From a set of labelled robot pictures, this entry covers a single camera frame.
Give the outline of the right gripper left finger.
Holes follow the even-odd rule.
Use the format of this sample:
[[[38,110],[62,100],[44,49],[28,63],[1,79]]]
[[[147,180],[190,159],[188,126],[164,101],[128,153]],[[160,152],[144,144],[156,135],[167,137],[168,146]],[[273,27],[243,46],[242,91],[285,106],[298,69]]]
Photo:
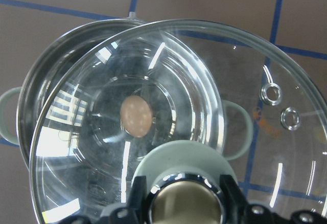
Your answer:
[[[109,215],[100,217],[95,223],[144,223],[147,182],[146,176],[137,176],[125,207],[119,207]]]

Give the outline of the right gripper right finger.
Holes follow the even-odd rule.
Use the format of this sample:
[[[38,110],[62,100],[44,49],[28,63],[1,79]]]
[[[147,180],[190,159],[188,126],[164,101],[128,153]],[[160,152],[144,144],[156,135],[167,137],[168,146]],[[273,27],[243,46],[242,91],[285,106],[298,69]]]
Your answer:
[[[285,219],[260,204],[250,204],[231,175],[220,176],[227,223],[326,223],[326,218],[308,210],[295,211]]]

